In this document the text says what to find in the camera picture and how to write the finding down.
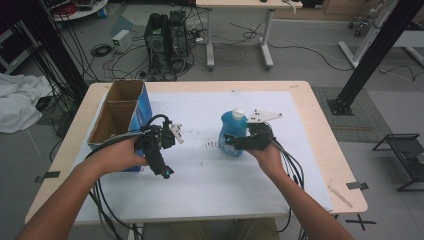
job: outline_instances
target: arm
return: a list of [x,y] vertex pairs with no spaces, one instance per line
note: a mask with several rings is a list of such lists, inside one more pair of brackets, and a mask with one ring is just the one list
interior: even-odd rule
[[135,138],[106,147],[78,164],[41,206],[17,239],[66,239],[88,192],[101,176],[147,161],[134,153]]
[[353,239],[350,233],[301,189],[284,171],[280,151],[273,144],[249,151],[274,182],[311,239]]

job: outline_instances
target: black pole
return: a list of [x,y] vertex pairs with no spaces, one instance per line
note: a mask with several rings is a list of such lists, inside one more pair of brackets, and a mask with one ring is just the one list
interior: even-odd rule
[[41,43],[74,95],[76,104],[82,102],[88,90],[78,68],[62,43],[49,15],[40,0],[15,0],[15,14]]
[[424,0],[398,1],[337,98],[327,100],[333,115],[350,115],[356,96],[423,5]]

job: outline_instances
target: hand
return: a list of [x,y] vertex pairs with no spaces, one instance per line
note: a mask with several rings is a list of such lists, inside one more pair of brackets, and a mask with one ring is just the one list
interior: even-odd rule
[[136,137],[110,145],[89,158],[84,164],[89,164],[100,176],[112,172],[120,172],[133,166],[147,166],[147,160],[135,154]]
[[280,150],[274,144],[269,144],[264,150],[249,150],[247,152],[258,160],[259,166],[268,177],[285,173]]

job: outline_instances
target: blue spray bottle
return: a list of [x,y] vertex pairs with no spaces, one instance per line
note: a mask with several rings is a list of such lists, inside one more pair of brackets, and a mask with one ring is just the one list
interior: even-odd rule
[[247,129],[247,118],[244,116],[242,109],[236,108],[233,111],[224,113],[221,117],[222,129],[219,133],[219,147],[231,156],[238,157],[242,154],[243,150],[236,150],[233,146],[225,143],[225,134],[233,135],[235,137],[245,137]]

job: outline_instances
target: white cloth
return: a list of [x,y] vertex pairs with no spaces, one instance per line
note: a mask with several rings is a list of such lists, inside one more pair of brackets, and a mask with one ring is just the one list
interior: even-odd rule
[[37,78],[0,73],[0,132],[13,133],[36,123],[42,114],[35,105],[38,99],[51,91],[44,76]]

